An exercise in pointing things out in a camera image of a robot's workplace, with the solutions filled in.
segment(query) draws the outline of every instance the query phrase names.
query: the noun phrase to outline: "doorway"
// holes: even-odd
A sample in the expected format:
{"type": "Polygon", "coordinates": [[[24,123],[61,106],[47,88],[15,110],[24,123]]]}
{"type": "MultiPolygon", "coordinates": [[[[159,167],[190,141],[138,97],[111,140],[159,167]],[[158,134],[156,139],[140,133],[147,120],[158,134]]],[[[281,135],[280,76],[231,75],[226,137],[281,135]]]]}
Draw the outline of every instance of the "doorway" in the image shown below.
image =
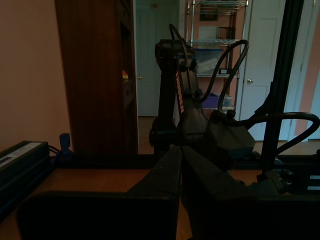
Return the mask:
{"type": "Polygon", "coordinates": [[[158,115],[161,71],[155,45],[171,39],[169,24],[178,24],[178,0],[136,0],[136,75],[139,117],[158,115]]]}
{"type": "MultiPolygon", "coordinates": [[[[240,120],[250,118],[269,94],[270,84],[274,78],[285,2],[285,0],[252,1],[248,34],[250,49],[246,57],[240,120]]],[[[293,112],[297,104],[295,99],[302,76],[302,66],[306,60],[307,39],[313,37],[313,33],[309,32],[313,11],[313,0],[304,1],[284,112],[293,112]]],[[[256,141],[263,141],[265,128],[266,123],[259,123],[249,131],[256,141]]],[[[280,141],[289,139],[290,128],[295,128],[292,121],[283,120],[280,141]]]]}

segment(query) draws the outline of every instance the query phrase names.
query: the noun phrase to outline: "storage bin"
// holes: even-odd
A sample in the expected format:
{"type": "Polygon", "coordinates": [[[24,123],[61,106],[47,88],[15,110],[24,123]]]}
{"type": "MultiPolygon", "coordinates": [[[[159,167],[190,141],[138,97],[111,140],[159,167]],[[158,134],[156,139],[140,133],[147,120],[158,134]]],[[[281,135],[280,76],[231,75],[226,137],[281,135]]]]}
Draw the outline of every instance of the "storage bin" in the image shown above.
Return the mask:
{"type": "Polygon", "coordinates": [[[197,74],[212,75],[223,49],[202,49],[194,48],[197,74]]]}
{"type": "Polygon", "coordinates": [[[207,99],[202,103],[203,109],[216,109],[218,107],[219,96],[210,93],[207,99]]]}

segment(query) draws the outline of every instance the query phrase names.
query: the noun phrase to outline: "wooden floor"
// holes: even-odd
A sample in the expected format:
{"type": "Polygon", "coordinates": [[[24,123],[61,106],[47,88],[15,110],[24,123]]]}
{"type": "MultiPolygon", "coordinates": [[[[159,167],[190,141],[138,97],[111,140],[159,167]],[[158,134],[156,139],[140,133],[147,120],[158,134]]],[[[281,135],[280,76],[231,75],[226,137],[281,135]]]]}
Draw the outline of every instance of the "wooden floor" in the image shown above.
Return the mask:
{"type": "MultiPolygon", "coordinates": [[[[139,117],[139,153],[140,154],[153,154],[154,148],[149,143],[149,131],[152,127],[154,117],[139,117]]],[[[279,141],[278,147],[285,144],[286,141],[279,141]]],[[[261,154],[263,141],[257,141],[254,151],[261,154]]],[[[281,153],[281,155],[313,155],[320,149],[320,140],[310,140],[300,142],[297,145],[289,148],[281,153]]]]}

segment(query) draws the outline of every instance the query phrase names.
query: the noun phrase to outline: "black power supply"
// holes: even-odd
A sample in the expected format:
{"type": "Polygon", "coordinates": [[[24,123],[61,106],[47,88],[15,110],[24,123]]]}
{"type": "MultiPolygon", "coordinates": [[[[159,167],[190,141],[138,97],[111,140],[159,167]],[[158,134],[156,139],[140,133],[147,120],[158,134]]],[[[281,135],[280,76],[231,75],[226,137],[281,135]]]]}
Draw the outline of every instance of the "black power supply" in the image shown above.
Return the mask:
{"type": "Polygon", "coordinates": [[[0,152],[0,222],[37,186],[38,176],[49,169],[47,142],[22,141],[0,152]]]}

